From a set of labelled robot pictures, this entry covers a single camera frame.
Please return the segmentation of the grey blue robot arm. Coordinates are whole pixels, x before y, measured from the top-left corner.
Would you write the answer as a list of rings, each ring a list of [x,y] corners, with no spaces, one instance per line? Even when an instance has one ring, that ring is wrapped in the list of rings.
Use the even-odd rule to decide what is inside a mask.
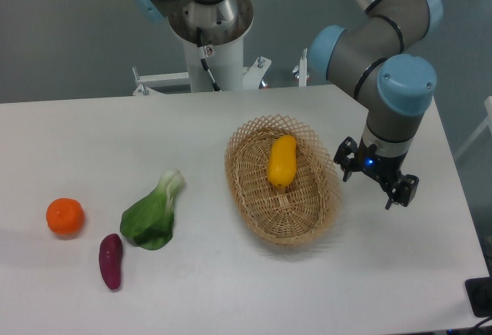
[[[135,0],[148,19],[167,20],[181,39],[191,90],[253,89],[243,69],[243,39],[252,26],[250,0]],[[360,141],[339,146],[334,160],[345,177],[366,174],[387,194],[388,204],[407,206],[418,178],[402,174],[437,75],[407,49],[431,33],[443,14],[441,0],[357,0],[367,21],[352,31],[324,28],[307,50],[307,64],[368,111]]]

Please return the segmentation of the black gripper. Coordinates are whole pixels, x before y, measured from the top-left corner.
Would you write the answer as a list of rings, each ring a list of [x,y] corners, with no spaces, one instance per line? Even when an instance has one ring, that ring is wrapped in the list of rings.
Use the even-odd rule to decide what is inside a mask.
[[[353,138],[345,138],[334,156],[334,163],[343,171],[343,182],[347,182],[354,172],[362,172],[379,183],[384,191],[388,191],[386,210],[393,204],[407,207],[417,192],[419,178],[412,174],[401,174],[405,154],[385,157],[377,154],[376,150],[374,144],[367,145],[363,139],[357,146]]]

